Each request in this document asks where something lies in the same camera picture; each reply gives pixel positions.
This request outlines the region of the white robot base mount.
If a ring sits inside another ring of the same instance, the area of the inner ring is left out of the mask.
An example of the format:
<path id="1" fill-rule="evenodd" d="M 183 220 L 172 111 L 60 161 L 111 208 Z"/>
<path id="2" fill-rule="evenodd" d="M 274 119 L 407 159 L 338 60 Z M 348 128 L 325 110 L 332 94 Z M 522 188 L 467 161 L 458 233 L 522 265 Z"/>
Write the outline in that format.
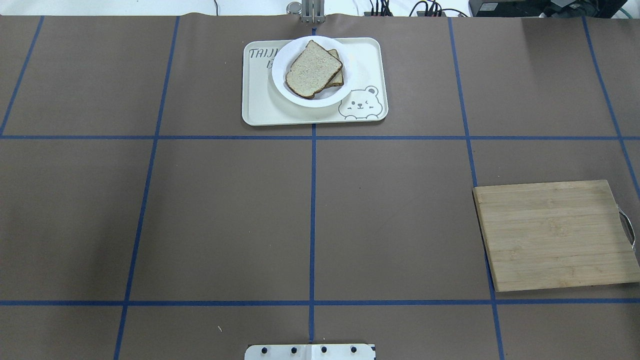
<path id="1" fill-rule="evenodd" d="M 375 360 L 374 345 L 339 344 L 255 344 L 247 347 L 245 360 Z"/>

